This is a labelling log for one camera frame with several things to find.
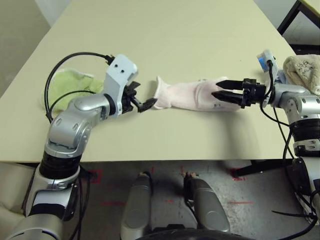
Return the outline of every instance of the wall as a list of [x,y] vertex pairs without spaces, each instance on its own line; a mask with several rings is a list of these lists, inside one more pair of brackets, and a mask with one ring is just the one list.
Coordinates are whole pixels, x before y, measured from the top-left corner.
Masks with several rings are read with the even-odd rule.
[[71,0],[35,0],[43,16],[52,27]]
[[[296,0],[254,0],[254,2],[274,27],[278,28]],[[290,44],[320,45],[320,29],[301,12],[285,31],[283,37]]]
[[0,97],[49,29],[34,0],[0,0]]

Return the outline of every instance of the white sock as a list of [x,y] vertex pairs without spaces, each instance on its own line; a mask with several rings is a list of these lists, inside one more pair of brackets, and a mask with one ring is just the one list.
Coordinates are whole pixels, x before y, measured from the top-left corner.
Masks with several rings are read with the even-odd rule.
[[156,79],[158,83],[154,95],[157,99],[154,105],[156,109],[173,106],[194,111],[236,111],[240,108],[237,104],[220,101],[212,96],[213,92],[222,90],[216,83],[227,80],[225,76],[175,85],[165,83],[159,76]]

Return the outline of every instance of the beige towel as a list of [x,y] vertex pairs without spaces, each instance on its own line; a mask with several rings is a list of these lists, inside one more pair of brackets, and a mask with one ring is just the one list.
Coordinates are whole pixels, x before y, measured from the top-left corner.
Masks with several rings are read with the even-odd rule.
[[283,63],[286,79],[320,96],[320,55],[297,55],[288,57]]

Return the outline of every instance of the green towel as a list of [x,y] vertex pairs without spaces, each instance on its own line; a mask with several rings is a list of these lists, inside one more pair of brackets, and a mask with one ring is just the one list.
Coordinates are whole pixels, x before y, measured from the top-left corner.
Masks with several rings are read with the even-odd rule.
[[[104,82],[95,79],[93,75],[72,68],[64,68],[57,71],[52,78],[48,92],[49,105],[51,106],[60,96],[69,92],[86,90],[100,93],[103,89]],[[65,96],[54,106],[53,112],[64,111],[72,99],[88,95],[90,93],[79,92]]]

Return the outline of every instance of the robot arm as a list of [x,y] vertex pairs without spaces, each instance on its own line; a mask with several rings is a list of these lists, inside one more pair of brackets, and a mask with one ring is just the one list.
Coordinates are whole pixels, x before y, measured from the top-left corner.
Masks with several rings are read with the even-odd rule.
[[136,99],[130,81],[138,74],[137,66],[126,56],[118,55],[106,71],[102,93],[78,97],[50,125],[43,158],[34,172],[25,202],[25,216],[7,240],[59,240],[62,222],[72,218],[77,201],[79,163],[98,123],[109,116],[132,111],[131,103],[143,112],[157,101]]
[[[217,85],[224,89],[243,90],[243,94],[225,90],[212,93],[217,99],[242,108],[256,103],[263,106],[266,100],[266,86],[255,79],[246,78],[242,82],[225,80]],[[294,153],[298,157],[293,160],[296,185],[302,195],[310,196],[320,189],[320,97],[302,86],[276,83],[267,103],[285,111],[294,139]],[[320,216],[319,195],[314,196],[313,204]]]

